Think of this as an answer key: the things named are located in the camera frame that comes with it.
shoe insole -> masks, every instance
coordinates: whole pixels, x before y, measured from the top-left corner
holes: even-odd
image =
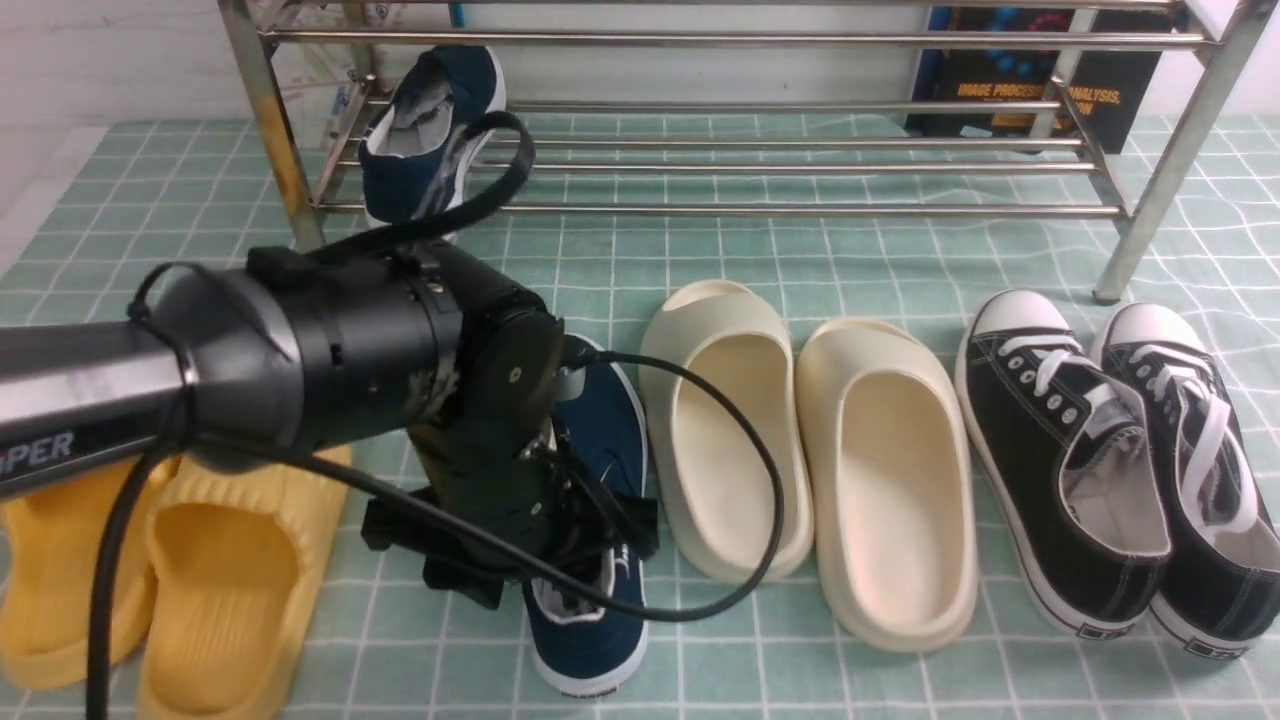
[[[854,592],[879,625],[919,626],[960,592],[963,488],[954,446],[938,400],[911,378],[869,377],[845,398],[836,511]]]
[[[278,652],[297,553],[273,518],[179,505],[156,518],[165,566],[147,641],[157,700],[183,715],[252,697]]]
[[[102,525],[124,484],[131,462],[90,473],[82,478],[13,501],[5,510],[14,565],[0,615],[5,652],[33,656],[84,642],[88,633],[88,598],[93,583]],[[140,501],[145,514],[147,488]],[[141,523],[131,523],[116,575],[114,607],[124,596],[140,592],[147,570]]]
[[[707,378],[746,415],[782,474],[787,491],[782,537],[796,507],[785,382],[787,360],[772,340],[733,336],[704,348],[690,370]],[[746,433],[713,397],[681,383],[672,428],[685,497],[707,544],[726,560],[754,568],[773,523],[773,489]]]

metal shoe rack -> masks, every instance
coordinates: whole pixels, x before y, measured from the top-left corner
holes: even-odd
[[[508,213],[536,214],[612,214],[668,217],[923,217],[923,218],[1068,218],[1107,219],[1119,233],[1119,242],[1093,295],[1100,302],[1120,299],[1138,261],[1151,245],[1156,229],[1174,201],[1201,145],[1222,110],[1240,72],[1258,42],[1276,0],[1238,0],[1230,19],[1215,27],[1210,18],[1184,0],[893,0],[891,4],[954,6],[1016,6],[1036,9],[1074,9],[1069,32],[955,32],[919,33],[728,33],[728,32],[588,32],[588,31],[499,31],[499,29],[410,29],[370,27],[365,3],[343,3],[346,24],[319,27],[298,23],[298,9],[317,0],[275,0],[259,19],[250,13],[248,0],[219,0],[223,20],[239,64],[255,119],[266,145],[284,206],[298,246],[324,243],[323,218],[328,213],[362,213],[364,206],[334,200],[339,176],[358,168],[356,143],[365,124],[378,108],[387,104],[387,87],[374,61],[372,45],[520,45],[520,46],[609,46],[609,47],[915,47],[956,50],[1057,50],[1057,64],[1042,100],[1033,101],[929,101],[929,102],[822,102],[786,105],[728,104],[603,104],[603,102],[518,102],[509,109],[520,114],[760,114],[760,113],[841,113],[841,114],[1036,114],[1030,137],[1025,138],[792,138],[792,140],[673,140],[673,138],[580,138],[538,137],[539,147],[557,150],[631,150],[660,152],[652,163],[612,160],[554,160],[539,163],[541,174],[701,174],[701,176],[878,176],[878,174],[1087,174],[1098,196],[1096,205],[977,205],[977,204],[556,204],[521,202],[508,205]],[[526,0],[474,0],[481,3],[525,3]],[[579,0],[611,3],[616,0]],[[774,4],[777,0],[646,0],[648,4],[744,5]],[[888,0],[799,0],[804,5],[888,5]],[[1162,10],[1187,19],[1185,31],[1174,33],[1091,32],[1098,10]],[[349,45],[356,81],[351,102],[339,123],[319,182],[312,187],[302,167],[271,56],[284,42]],[[1116,182],[1106,154],[1088,132],[1069,87],[1082,50],[1089,51],[1181,51],[1193,53],[1203,67],[1199,82],[1175,126],[1146,188],[1130,201]],[[1066,117],[1080,129],[1076,137],[1048,137],[1055,117]],[[1073,161],[997,160],[997,161],[876,161],[876,163],[692,163],[664,159],[667,150],[746,150],[753,152],[860,151],[860,150],[1006,150],[1074,152]]]

cream slide sandal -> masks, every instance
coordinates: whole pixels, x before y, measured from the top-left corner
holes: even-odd
[[[836,619],[890,651],[959,637],[978,597],[978,550],[969,441],[946,369],[892,325],[841,318],[800,352],[796,406]]]
[[[767,579],[790,574],[813,544],[813,501],[796,427],[791,341],[762,297],[730,281],[699,281],[667,299],[641,352],[698,373],[746,415],[782,474],[782,541]],[[750,575],[773,524],[773,489],[750,439],[692,383],[640,368],[640,397],[676,544],[727,583]]]

white toe cap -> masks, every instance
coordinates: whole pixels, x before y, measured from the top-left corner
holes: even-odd
[[[1029,290],[1010,290],[987,301],[973,324],[973,334],[1016,328],[1070,331],[1066,318],[1047,297]]]
[[[1126,305],[1111,319],[1107,345],[1130,342],[1176,342],[1206,352],[1204,342],[1181,315],[1149,302]]]

blue canvas shoe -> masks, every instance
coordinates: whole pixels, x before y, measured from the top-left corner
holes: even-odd
[[[493,133],[445,165],[453,132],[507,106],[498,58],[488,47],[433,47],[401,79],[360,141],[369,227],[404,223],[463,200],[471,161]]]
[[[579,336],[564,342],[599,350]],[[593,475],[614,493],[641,497],[649,445],[640,398],[617,366],[594,365],[585,373],[582,393],[558,404],[556,413]],[[595,585],[616,600],[644,605],[639,553],[626,546],[604,552]],[[611,693],[640,666],[649,642],[646,621],[566,597],[545,580],[525,583],[524,594],[534,665],[561,693]]]

